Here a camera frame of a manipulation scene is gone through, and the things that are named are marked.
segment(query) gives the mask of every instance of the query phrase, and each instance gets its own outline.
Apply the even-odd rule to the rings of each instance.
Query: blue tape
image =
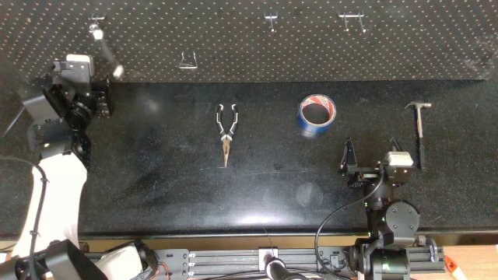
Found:
[[[314,103],[322,105],[327,110],[327,122],[323,124],[314,124],[304,117],[303,108]],[[324,133],[328,128],[331,127],[336,114],[337,110],[335,109],[335,103],[328,96],[322,94],[314,94],[306,97],[299,105],[299,112],[297,114],[303,136],[307,138],[313,138],[319,134]]]

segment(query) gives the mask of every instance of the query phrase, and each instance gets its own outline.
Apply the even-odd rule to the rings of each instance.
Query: pegboard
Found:
[[[265,13],[278,14],[275,32]],[[339,13],[349,18],[349,31]],[[55,58],[91,54],[94,79],[110,65],[89,35],[104,37],[124,82],[292,82],[487,79],[498,47],[493,0],[0,0],[2,80],[43,74]],[[179,69],[182,51],[198,68]]]

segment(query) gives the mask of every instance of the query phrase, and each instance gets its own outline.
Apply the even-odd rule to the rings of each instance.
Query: pliers handle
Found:
[[[230,141],[232,141],[233,135],[235,134],[235,131],[237,131],[237,127],[239,126],[239,112],[237,110],[237,105],[236,104],[232,105],[233,123],[228,133],[226,133],[225,129],[223,128],[223,124],[221,122],[223,108],[224,106],[222,104],[216,107],[216,127],[218,128],[218,132],[221,135],[222,141],[225,138],[228,138]]]

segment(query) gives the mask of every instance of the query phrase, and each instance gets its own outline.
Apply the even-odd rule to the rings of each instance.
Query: black table surface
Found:
[[[348,137],[361,166],[382,160],[393,136],[416,161],[414,113],[405,109],[413,100],[433,103],[423,111],[428,170],[417,170],[396,198],[421,211],[421,232],[498,230],[495,82],[117,83],[112,90],[114,115],[87,131],[93,149],[80,236],[312,233],[362,195],[336,173]],[[315,93],[335,101],[337,117],[324,135],[306,139],[297,106]],[[219,103],[239,108],[227,168]],[[3,130],[20,103],[5,93],[0,106]],[[0,140],[0,154],[29,155],[30,122],[23,113]],[[0,163],[0,236],[20,233],[31,188],[28,166]],[[326,232],[365,233],[364,208],[343,210]]]

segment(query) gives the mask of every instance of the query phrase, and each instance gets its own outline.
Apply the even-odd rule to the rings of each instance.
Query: hammer handle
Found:
[[[419,168],[421,171],[426,171],[426,148],[423,146],[423,137],[419,137],[417,149],[419,150]]]

